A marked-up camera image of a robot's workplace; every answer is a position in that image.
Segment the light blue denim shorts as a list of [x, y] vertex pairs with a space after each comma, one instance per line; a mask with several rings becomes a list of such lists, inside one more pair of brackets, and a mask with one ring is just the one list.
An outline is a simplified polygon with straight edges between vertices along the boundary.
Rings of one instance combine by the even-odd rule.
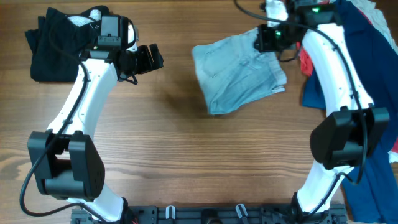
[[210, 115], [285, 91], [287, 77], [275, 53], [254, 48], [258, 29], [192, 49], [195, 74]]

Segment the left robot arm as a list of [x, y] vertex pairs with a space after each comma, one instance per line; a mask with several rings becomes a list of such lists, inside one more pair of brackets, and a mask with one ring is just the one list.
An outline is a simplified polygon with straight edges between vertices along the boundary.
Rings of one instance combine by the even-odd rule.
[[38, 191], [80, 207], [93, 223], [136, 223], [125, 198], [105, 184], [103, 161], [93, 135], [110, 91], [119, 82], [137, 85], [137, 76], [160, 69], [164, 60], [156, 44], [138, 45], [132, 20], [103, 16], [94, 43], [76, 58], [75, 83], [57, 117], [44, 132], [33, 132], [27, 142], [32, 167], [21, 188], [23, 211], [31, 179]]

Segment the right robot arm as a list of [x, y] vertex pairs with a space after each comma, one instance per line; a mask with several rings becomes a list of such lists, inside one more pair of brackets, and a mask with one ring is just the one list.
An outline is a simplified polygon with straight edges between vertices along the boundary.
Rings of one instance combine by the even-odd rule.
[[326, 119], [310, 135], [313, 166], [294, 194], [292, 222], [321, 222], [331, 215], [330, 201], [343, 180], [365, 161], [389, 121], [376, 108], [355, 70], [336, 6], [316, 1], [272, 1], [262, 5], [255, 48], [281, 52], [300, 43], [312, 60], [325, 99]]

